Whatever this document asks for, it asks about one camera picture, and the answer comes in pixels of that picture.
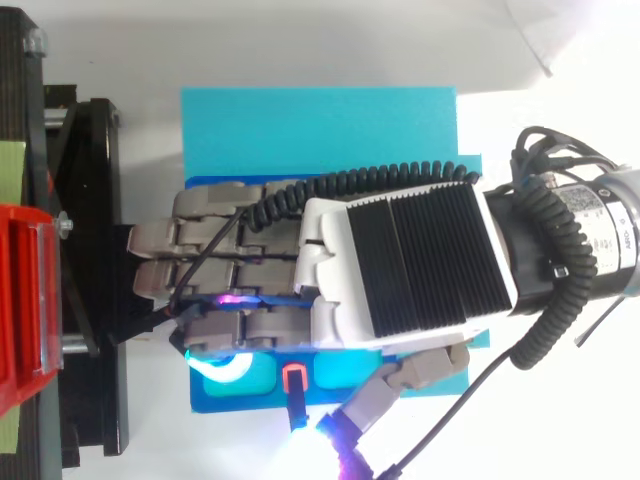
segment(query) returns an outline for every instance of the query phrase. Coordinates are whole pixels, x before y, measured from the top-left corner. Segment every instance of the red component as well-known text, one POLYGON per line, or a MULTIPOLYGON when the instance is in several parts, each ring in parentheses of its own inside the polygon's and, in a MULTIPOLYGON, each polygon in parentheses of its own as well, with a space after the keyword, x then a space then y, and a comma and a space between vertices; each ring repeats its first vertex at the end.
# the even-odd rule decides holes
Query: red component
POLYGON ((53 218, 0 205, 0 416, 62 366, 58 239, 53 218))
POLYGON ((302 375, 302 388, 303 391, 309 389, 309 377, 307 375, 307 367, 301 363, 287 363, 282 367, 282 383, 284 387, 284 393, 289 393, 289 373, 300 371, 302 375))

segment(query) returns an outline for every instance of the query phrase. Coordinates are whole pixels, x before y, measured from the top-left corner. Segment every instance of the black heat sink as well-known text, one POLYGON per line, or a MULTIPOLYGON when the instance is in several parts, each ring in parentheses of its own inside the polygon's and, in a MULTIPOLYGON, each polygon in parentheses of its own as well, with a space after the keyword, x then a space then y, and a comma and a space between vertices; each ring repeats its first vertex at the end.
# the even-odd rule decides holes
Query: black heat sink
POLYGON ((511 308, 471 185, 347 212, 376 337, 511 308))

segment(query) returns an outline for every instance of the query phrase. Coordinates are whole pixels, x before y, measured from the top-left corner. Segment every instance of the led light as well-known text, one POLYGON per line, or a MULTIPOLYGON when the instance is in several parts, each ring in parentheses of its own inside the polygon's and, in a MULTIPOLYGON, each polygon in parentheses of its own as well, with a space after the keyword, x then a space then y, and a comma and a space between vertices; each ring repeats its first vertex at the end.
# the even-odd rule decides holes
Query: led light
POLYGON ((313 427, 294 430, 270 465, 269 480, 338 480, 340 459, 327 436, 313 427))
POLYGON ((219 305, 236 305, 239 303, 260 303, 258 297, 248 295, 220 295, 216 301, 219 305))
POLYGON ((216 365, 215 360, 206 361, 191 356, 189 350, 184 354, 187 364, 207 377, 218 383, 231 383, 241 379, 251 368, 253 362, 252 353, 238 353, 231 360, 225 360, 220 365, 216 365))

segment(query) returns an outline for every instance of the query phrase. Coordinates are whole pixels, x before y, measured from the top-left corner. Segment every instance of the bolt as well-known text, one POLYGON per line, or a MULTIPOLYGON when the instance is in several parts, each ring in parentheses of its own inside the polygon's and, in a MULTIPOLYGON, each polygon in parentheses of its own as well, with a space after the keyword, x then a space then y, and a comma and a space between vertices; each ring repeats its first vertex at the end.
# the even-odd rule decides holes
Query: bolt
POLYGON ((47 33, 41 28, 32 28, 24 39, 24 52, 35 58, 44 58, 49 50, 47 33))
POLYGON ((554 278, 566 278, 569 276, 569 269, 564 265, 553 267, 554 278))
POLYGON ((113 109, 111 110, 111 122, 113 126, 116 128, 120 128, 122 126, 120 120, 120 110, 113 109))
POLYGON ((73 230, 73 220, 69 218, 67 212, 60 212, 55 225, 58 230, 58 235, 60 235, 60 238, 63 240, 66 240, 69 237, 69 232, 73 230))

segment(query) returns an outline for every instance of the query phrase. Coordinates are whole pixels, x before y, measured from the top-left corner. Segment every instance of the white wall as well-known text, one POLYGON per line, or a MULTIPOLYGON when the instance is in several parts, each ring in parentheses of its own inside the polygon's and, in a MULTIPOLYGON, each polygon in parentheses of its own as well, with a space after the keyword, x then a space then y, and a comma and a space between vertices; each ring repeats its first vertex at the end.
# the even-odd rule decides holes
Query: white wall
MULTIPOLYGON (((19 3, 49 33, 46 80, 77 83, 81 98, 108 97, 122 110, 129 221, 166 215, 181 188, 182 85, 453 84, 463 94, 461 152, 482 153, 494 182, 508 178, 517 133, 534 123, 640 167, 635 2, 601 2, 609 8, 598 11, 589 35, 563 52, 556 77, 545 81, 513 28, 514 12, 498 0, 19 3), (613 3, 628 9, 616 14, 613 3)), ((533 27, 553 18, 543 12, 533 27)), ((606 306, 590 306, 531 372, 505 365, 403 478, 640 478, 637 303, 623 304, 584 349, 571 341, 606 306)), ((473 353, 472 374, 530 323, 514 319, 496 329, 494 347, 473 353)), ((68 478, 260 478, 287 436, 284 410, 191 414, 187 367, 161 342, 130 342, 128 377, 129 448, 110 459, 84 449, 83 466, 68 478)), ((452 401, 399 402, 365 437, 363 453, 381 470, 452 401)))

